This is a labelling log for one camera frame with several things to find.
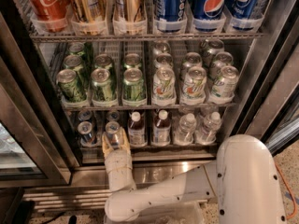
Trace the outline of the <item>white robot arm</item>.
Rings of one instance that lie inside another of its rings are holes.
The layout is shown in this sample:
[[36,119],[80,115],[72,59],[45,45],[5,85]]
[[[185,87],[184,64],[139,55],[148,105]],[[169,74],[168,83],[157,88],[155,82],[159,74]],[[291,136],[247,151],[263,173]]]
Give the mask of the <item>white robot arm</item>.
[[136,189],[132,169],[114,162],[109,184],[117,185],[105,203],[107,217],[131,221],[147,209],[215,199],[219,224],[287,224],[278,172],[267,146],[238,134],[224,140],[214,161],[144,189]]

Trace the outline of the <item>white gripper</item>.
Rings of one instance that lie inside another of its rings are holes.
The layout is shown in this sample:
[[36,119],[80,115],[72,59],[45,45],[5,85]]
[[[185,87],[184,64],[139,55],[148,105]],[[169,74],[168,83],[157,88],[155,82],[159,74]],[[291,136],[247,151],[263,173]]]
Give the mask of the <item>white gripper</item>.
[[112,171],[116,171],[122,168],[125,169],[132,169],[132,157],[129,153],[130,144],[128,141],[127,134],[124,129],[122,130],[122,138],[123,138],[123,144],[121,145],[121,149],[117,149],[111,152],[110,145],[107,141],[107,136],[103,133],[102,134],[102,151],[105,157],[105,166],[107,173],[111,173]]

